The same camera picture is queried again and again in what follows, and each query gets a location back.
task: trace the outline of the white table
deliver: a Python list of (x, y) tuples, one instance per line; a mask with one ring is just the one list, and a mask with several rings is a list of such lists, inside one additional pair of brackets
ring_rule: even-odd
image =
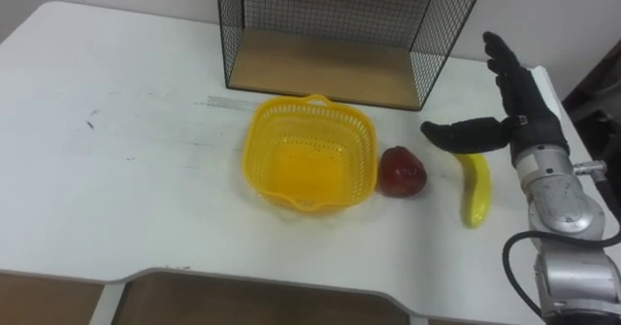
[[(261, 279), (376, 293), (423, 317), (538, 323), (501, 265), (505, 240), (527, 228), (508, 151), (486, 154), (493, 207), (469, 230), (459, 164), (418, 131), (428, 119), (503, 117), (483, 63), (449, 59), (421, 113), (357, 107), (379, 151), (409, 147), (429, 183), (415, 199), (374, 195), (332, 217), (275, 209), (245, 183), (245, 130), (268, 98), (225, 88), (217, 25), (44, 5), (0, 45), (0, 271), (121, 285), (153, 271)], [(572, 160), (588, 160), (561, 113)], [(621, 248), (608, 252), (621, 262)], [(535, 297), (534, 258), (529, 243), (512, 254)], [(122, 286), (106, 290), (95, 318)]]

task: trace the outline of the metal frame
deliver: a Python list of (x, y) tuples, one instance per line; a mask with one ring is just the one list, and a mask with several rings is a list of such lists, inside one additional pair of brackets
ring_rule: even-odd
[(416, 315), (410, 315), (409, 325), (429, 325), (429, 319)]
[(88, 325), (113, 325), (125, 285), (122, 283), (104, 286)]

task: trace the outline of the yellow banana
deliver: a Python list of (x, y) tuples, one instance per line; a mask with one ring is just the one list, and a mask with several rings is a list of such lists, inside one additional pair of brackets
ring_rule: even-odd
[(464, 168), (462, 219), (470, 228), (478, 227), (489, 211), (492, 201), (492, 180), (487, 161), (481, 154), (454, 154)]

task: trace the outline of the yellow basket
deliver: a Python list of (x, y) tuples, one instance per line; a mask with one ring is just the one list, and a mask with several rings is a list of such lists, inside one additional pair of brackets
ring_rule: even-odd
[(375, 190), (376, 131), (361, 112), (320, 95), (273, 98), (254, 115), (242, 166), (247, 181), (276, 204), (336, 211)]

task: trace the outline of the wooden floor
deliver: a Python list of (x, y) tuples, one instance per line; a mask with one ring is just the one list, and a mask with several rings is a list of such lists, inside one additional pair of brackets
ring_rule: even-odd
[[(0, 276), (0, 324), (87, 325), (101, 286)], [(370, 295), (197, 276), (143, 276), (126, 290), (114, 325), (408, 325)], [(435, 325), (449, 325), (435, 322)]]

